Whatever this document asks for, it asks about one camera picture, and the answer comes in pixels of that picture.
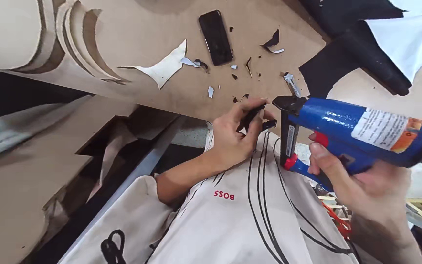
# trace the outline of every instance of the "warning label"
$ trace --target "warning label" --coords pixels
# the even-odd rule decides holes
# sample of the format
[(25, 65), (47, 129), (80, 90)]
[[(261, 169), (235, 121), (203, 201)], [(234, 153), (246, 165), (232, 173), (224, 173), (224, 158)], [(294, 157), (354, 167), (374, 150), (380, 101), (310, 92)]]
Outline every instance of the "warning label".
[(374, 146), (401, 153), (405, 151), (405, 146), (395, 149), (392, 147), (407, 129), (408, 120), (405, 116), (366, 108), (351, 136)]

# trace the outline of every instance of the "red trigger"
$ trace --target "red trigger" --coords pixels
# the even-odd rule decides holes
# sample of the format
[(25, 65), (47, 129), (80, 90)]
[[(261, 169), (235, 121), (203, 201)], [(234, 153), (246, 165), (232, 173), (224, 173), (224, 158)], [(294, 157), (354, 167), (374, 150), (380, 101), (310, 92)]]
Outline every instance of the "red trigger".
[(315, 131), (315, 142), (320, 143), (324, 147), (328, 147), (328, 138), (322, 133)]

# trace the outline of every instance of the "smartphone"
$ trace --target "smartphone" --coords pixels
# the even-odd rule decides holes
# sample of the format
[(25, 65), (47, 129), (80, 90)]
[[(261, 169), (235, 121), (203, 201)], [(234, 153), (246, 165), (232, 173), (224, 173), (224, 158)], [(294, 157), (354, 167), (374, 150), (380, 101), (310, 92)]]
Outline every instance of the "smartphone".
[(214, 66), (231, 62), (233, 59), (231, 45), (227, 39), (226, 28), (222, 21), (221, 12), (214, 10), (198, 18), (201, 31), (208, 45), (208, 51), (211, 54)]

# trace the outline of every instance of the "forearm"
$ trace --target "forearm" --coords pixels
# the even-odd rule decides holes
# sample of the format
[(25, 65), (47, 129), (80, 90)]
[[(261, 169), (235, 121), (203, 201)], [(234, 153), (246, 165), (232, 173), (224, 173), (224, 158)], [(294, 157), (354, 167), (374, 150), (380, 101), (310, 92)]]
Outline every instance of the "forearm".
[(213, 149), (182, 163), (156, 177), (159, 200), (172, 205), (183, 197), (196, 183), (209, 178), (226, 168), (221, 168), (219, 157)]
[(406, 216), (378, 223), (353, 215), (351, 226), (351, 240), (382, 263), (422, 264), (421, 252)]

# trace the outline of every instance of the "orange label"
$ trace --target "orange label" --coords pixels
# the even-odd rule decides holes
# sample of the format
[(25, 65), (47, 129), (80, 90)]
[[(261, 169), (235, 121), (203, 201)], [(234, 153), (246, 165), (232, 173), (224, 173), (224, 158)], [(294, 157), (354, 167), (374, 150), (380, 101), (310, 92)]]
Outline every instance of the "orange label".
[(407, 127), (390, 150), (396, 153), (402, 153), (403, 151), (407, 150), (407, 148), (411, 146), (411, 143), (413, 143), (414, 139), (416, 139), (418, 136), (421, 125), (421, 120), (416, 118), (409, 118)]

